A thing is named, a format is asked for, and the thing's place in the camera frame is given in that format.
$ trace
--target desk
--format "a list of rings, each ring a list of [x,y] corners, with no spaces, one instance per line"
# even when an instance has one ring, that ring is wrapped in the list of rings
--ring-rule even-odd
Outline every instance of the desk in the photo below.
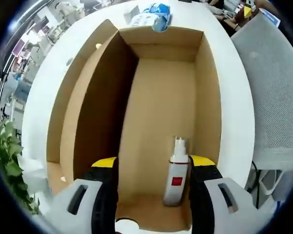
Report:
[[[123,13],[139,5],[143,10],[150,0],[130,1],[97,11],[73,24],[43,61],[33,82],[22,125],[23,156],[40,160],[46,168],[48,128],[55,99],[69,68],[91,33],[105,19],[126,28]],[[201,3],[163,0],[171,7],[171,25],[204,31],[219,78],[222,127],[218,169],[245,186],[253,157],[254,110],[251,90],[242,61],[227,33]]]

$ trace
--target cardboard box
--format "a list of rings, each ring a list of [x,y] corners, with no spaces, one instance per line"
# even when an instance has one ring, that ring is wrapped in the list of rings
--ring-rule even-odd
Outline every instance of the cardboard box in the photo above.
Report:
[[[104,21],[94,35],[111,31]],[[119,157],[117,217],[175,232],[191,225],[188,196],[162,204],[173,136],[189,153],[217,162],[221,105],[217,71],[203,32],[168,27],[117,30],[86,61],[63,120],[60,165],[68,183],[92,163]]]

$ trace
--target blue and white package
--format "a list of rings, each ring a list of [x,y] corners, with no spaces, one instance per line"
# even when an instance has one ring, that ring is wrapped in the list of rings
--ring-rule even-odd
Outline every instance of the blue and white package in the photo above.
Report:
[[[151,4],[142,13],[134,16],[131,26],[152,26],[154,31],[162,32],[167,29],[170,19],[170,7],[161,3]]]

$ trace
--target gray chair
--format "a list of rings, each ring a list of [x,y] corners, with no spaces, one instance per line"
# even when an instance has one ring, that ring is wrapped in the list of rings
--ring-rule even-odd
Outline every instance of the gray chair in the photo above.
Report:
[[[245,67],[253,98],[259,170],[293,170],[293,47],[258,14],[231,37]]]

